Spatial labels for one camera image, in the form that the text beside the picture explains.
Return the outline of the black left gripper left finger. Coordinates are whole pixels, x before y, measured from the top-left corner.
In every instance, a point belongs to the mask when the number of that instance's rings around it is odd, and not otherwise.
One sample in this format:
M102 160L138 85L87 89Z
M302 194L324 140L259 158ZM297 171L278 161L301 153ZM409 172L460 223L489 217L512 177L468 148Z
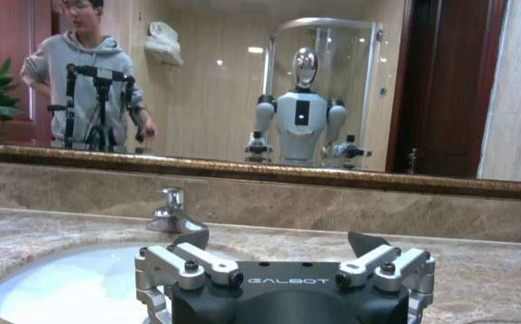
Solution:
M147 323L171 323L173 312L166 300L171 293L159 287L179 286L195 291L207 280L230 290L238 290L245 275L237 261L222 259L206 251L210 232L183 233L167 246L145 246L135 255L137 299L146 305Z

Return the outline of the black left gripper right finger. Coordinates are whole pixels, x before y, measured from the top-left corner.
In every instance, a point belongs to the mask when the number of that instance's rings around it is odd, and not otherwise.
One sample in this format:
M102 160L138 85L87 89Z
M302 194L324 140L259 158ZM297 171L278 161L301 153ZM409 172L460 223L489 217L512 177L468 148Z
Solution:
M342 261L337 272L340 289L362 287L368 282L385 293L409 291L408 322L421 323L424 310L434 302L437 262L426 250L402 251L382 237L348 233L349 245L357 256Z

